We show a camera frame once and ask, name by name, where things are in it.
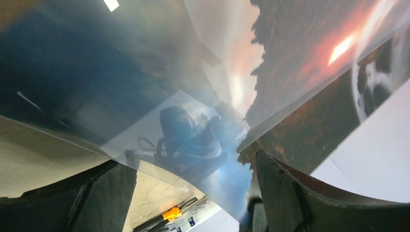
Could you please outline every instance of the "beige floor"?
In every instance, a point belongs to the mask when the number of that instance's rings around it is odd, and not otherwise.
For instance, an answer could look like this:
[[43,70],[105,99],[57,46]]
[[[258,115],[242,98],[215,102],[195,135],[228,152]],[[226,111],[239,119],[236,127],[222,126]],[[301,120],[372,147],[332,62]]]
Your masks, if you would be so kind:
[[[0,117],[0,197],[18,197],[25,191],[62,180],[107,160]],[[124,231],[131,231],[191,196],[203,196],[194,187],[189,189],[177,188],[138,172]]]

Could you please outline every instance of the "clear plastic sheet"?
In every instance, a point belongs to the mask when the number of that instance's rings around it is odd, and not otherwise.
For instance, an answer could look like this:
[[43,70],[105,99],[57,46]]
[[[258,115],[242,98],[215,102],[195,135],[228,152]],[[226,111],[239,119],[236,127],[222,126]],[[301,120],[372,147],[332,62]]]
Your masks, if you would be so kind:
[[409,3],[44,1],[1,31],[0,114],[183,178],[246,226],[242,151],[406,26]]

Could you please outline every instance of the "white surface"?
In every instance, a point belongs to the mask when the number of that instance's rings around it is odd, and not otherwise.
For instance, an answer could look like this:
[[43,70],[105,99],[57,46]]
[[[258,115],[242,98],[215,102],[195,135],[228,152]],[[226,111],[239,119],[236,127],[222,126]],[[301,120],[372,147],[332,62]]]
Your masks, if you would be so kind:
[[237,222],[225,210],[219,210],[208,220],[199,224],[190,232],[237,232],[239,231],[239,222]]
[[362,195],[359,189],[354,186],[330,158],[325,159],[310,175],[323,182],[331,183],[339,189]]
[[119,3],[117,0],[104,0],[104,2],[111,12],[113,12],[116,8],[119,7]]
[[406,82],[312,175],[365,196],[410,202],[410,82]]

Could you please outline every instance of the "metal tool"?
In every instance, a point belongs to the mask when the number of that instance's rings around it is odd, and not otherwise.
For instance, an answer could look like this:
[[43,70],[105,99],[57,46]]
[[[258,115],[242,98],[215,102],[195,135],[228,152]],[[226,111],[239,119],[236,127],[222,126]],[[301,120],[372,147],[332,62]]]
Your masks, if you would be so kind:
[[194,206],[192,206],[192,209],[190,210],[192,214],[197,214],[198,211],[204,209],[205,207],[208,206],[208,200],[209,198],[207,196],[204,196],[201,200],[198,201]]
[[133,230],[133,232],[158,232],[170,221],[181,216],[183,211],[185,211],[188,207],[190,207],[197,201],[198,198],[196,197],[185,200],[179,206],[172,207],[161,215],[158,215],[150,219],[149,221],[146,221],[143,224],[139,225]]

